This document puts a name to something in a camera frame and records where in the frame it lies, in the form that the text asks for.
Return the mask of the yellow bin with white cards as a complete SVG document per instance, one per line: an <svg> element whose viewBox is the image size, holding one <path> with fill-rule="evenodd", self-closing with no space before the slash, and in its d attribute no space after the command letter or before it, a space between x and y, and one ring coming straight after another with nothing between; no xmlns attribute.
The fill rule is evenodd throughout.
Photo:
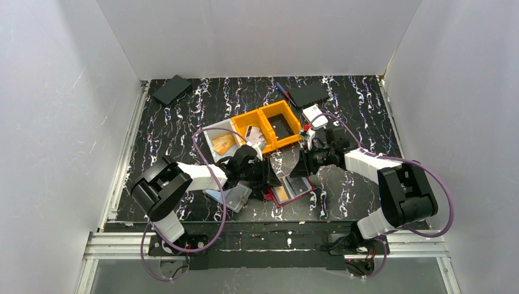
<svg viewBox="0 0 519 294"><path fill-rule="evenodd" d="M235 130L244 138L254 143L265 143L263 154L272 153L277 149L274 128L262 110L252 110L233 116L231 121Z"/></svg>

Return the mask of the black flat box right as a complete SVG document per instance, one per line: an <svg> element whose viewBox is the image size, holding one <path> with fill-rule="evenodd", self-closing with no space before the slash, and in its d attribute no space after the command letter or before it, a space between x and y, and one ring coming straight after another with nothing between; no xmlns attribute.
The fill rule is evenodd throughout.
<svg viewBox="0 0 519 294"><path fill-rule="evenodd" d="M329 98L329 93L321 83L293 88L288 91L297 109L307 108Z"/></svg>

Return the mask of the black card in bin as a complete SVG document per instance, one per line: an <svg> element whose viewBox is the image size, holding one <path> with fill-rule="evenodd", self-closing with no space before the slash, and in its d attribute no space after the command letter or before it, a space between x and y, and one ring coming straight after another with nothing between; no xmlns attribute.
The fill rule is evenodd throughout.
<svg viewBox="0 0 519 294"><path fill-rule="evenodd" d="M282 114L271 116L267 120L274 130L277 140L282 140L294 135L292 128Z"/></svg>

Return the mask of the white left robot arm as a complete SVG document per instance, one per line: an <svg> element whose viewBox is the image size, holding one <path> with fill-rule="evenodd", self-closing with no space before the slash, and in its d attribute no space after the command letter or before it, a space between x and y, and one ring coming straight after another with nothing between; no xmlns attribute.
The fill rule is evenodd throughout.
<svg viewBox="0 0 519 294"><path fill-rule="evenodd" d="M158 235L173 244L185 230L174 208L187 192L227 191L241 182L252 189L280 187L271 162L250 145L242 145L232 156L214 164L190 165L163 156L130 183L130 195L144 211Z"/></svg>

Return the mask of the gold card from red holder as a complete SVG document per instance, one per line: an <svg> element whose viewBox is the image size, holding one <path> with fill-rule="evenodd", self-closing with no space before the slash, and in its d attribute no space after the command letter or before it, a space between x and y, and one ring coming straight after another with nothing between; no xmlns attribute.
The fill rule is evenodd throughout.
<svg viewBox="0 0 519 294"><path fill-rule="evenodd" d="M273 187L272 192L275 200L279 205L282 205L290 200L289 193L283 186Z"/></svg>

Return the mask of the grey card holder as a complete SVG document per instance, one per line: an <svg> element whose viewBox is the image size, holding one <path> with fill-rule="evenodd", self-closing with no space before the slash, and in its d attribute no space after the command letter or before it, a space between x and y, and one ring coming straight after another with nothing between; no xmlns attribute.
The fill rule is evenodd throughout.
<svg viewBox="0 0 519 294"><path fill-rule="evenodd" d="M203 193L210 198L214 199L220 204L223 204L222 194L218 190L203 190ZM235 213L239 213L240 210L247 204L248 198L252 193L252 189L239 183L234 188L224 191L226 199L226 207Z"/></svg>

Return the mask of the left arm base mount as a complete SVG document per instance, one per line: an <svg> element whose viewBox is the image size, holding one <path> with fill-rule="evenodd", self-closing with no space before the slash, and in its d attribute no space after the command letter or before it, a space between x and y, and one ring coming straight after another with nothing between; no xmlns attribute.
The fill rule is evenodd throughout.
<svg viewBox="0 0 519 294"><path fill-rule="evenodd" d="M174 244L184 249L199 249L205 246L209 241L206 235L182 235ZM170 257L170 256L185 256L192 253L182 252L167 244L159 235L153 235L150 238L147 247L147 254L153 257Z"/></svg>

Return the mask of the white small box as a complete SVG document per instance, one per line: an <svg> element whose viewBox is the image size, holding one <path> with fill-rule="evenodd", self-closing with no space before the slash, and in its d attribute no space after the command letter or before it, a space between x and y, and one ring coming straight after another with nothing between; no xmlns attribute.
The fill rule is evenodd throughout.
<svg viewBox="0 0 519 294"><path fill-rule="evenodd" d="M317 104L309 106L302 110L303 117L311 125L313 130L324 128L328 124L326 116L320 116L323 112L319 109Z"/></svg>

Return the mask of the blue red pen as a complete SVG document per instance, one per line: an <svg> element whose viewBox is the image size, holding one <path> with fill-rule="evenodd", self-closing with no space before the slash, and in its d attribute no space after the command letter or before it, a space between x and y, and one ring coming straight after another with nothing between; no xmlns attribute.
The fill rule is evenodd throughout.
<svg viewBox="0 0 519 294"><path fill-rule="evenodd" d="M291 101L290 94L288 93L288 91L284 89L284 87L279 82L275 82L275 87L285 97L285 99Z"/></svg>

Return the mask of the white VIP card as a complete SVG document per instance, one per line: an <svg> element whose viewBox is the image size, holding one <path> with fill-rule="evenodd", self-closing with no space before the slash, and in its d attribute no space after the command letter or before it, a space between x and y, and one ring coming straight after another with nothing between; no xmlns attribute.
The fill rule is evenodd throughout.
<svg viewBox="0 0 519 294"><path fill-rule="evenodd" d="M256 126L247 126L244 137L251 143L257 143L261 141L266 142L261 128Z"/></svg>

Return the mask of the yellow bin with black card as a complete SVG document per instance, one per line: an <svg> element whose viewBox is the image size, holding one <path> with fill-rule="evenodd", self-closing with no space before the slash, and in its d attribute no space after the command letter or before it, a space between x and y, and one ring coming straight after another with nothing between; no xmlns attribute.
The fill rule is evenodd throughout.
<svg viewBox="0 0 519 294"><path fill-rule="evenodd" d="M299 143L302 137L299 132L302 128L300 121L291 110L287 102L278 101L263 107L259 112L264 116L267 129L270 132L270 147L266 152L272 152L288 145Z"/></svg>

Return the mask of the black flat box left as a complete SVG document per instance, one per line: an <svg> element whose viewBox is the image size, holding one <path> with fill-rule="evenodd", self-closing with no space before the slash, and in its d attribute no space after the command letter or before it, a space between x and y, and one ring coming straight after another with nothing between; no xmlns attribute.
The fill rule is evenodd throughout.
<svg viewBox="0 0 519 294"><path fill-rule="evenodd" d="M160 105L167 107L175 100L192 90L192 84L179 75L173 76L161 88L152 94L152 98Z"/></svg>

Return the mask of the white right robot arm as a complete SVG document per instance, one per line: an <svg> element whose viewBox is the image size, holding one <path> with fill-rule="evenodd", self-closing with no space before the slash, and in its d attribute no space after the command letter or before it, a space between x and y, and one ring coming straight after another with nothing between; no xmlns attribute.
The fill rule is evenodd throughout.
<svg viewBox="0 0 519 294"><path fill-rule="evenodd" d="M343 238L347 244L360 245L438 212L437 201L421 168L354 148L338 134L338 129L328 129L325 134L326 143L319 146L310 126L301 129L299 160L289 175L308 177L321 167L334 165L378 185L381 207L352 224L350 233Z"/></svg>

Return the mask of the black flat box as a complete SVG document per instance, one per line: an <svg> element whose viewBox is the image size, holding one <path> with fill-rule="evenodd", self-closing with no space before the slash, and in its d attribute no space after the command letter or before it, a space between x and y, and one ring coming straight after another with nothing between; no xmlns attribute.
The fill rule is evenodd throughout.
<svg viewBox="0 0 519 294"><path fill-rule="evenodd" d="M297 109L307 108L329 98L329 93L321 83L293 88L288 91Z"/></svg>
<svg viewBox="0 0 519 294"><path fill-rule="evenodd" d="M167 107L175 100L192 90L192 84L179 75L173 76L161 88L152 94L152 98L160 105Z"/></svg>

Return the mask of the gold VIP card top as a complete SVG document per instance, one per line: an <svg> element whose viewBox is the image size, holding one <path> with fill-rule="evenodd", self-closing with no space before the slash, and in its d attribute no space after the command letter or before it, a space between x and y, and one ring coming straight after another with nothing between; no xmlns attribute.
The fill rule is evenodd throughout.
<svg viewBox="0 0 519 294"><path fill-rule="evenodd" d="M233 134L228 132L212 139L212 150L223 156L235 144Z"/></svg>

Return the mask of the white plastic bin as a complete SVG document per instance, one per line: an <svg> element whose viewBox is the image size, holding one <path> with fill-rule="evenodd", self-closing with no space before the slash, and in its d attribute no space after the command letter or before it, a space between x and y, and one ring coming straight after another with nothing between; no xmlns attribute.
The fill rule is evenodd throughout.
<svg viewBox="0 0 519 294"><path fill-rule="evenodd" d="M244 144L231 119L225 119L218 123L203 128L203 134L209 145L214 162L223 157L233 156Z"/></svg>

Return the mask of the red card holder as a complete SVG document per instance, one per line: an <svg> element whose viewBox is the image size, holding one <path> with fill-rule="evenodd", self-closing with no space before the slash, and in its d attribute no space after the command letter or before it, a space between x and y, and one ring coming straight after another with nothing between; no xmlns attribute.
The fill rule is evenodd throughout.
<svg viewBox="0 0 519 294"><path fill-rule="evenodd" d="M269 188L267 192L264 194L264 199L266 201L272 201L274 205L278 208L285 206L291 202L296 201L297 199L303 197L304 195L309 194L315 190L314 184L310 181L308 177L305 178L291 178L289 174L283 175L279 178L282 182L282 186L289 193L290 200L282 205L279 205L274 198L272 188Z"/></svg>

